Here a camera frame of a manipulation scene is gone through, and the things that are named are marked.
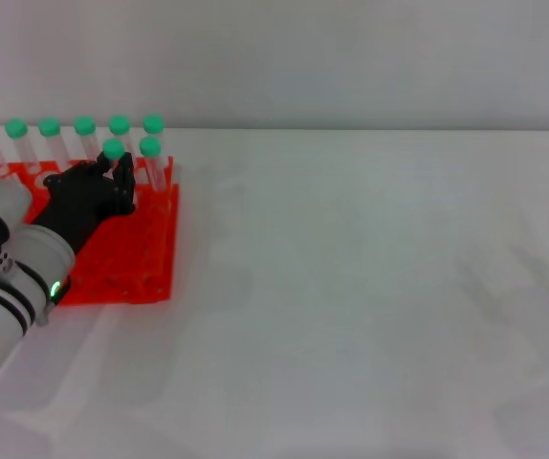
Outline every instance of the red test tube rack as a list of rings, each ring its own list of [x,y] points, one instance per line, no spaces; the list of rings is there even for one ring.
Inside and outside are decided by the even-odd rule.
[[[53,161],[40,165],[41,172],[35,177],[26,172],[23,163],[9,163],[8,176],[18,178],[33,195],[26,223],[49,201],[43,178],[59,172]],[[77,255],[70,274],[72,287],[60,302],[61,306],[144,304],[170,298],[179,211],[179,185],[172,182],[172,166],[173,159],[168,158],[165,192],[155,193],[150,184],[136,184],[136,210],[99,225]],[[139,158],[135,176],[142,169],[144,174],[144,159]]]

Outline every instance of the robotic hand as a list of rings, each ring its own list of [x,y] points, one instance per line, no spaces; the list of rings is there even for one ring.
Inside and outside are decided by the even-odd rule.
[[[113,170],[100,155],[44,181],[50,201],[30,225],[22,224],[30,192],[0,179],[0,366],[17,342],[47,315],[70,288],[75,255],[99,224],[134,211],[132,158],[126,153]]]

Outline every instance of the white wall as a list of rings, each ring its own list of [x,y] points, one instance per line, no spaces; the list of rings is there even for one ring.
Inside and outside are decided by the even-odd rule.
[[[0,120],[549,128],[549,0],[0,0]]]

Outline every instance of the white table surface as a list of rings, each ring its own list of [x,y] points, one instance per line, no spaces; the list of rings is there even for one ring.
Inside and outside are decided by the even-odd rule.
[[[549,133],[165,140],[172,299],[34,327],[1,459],[549,457]]]

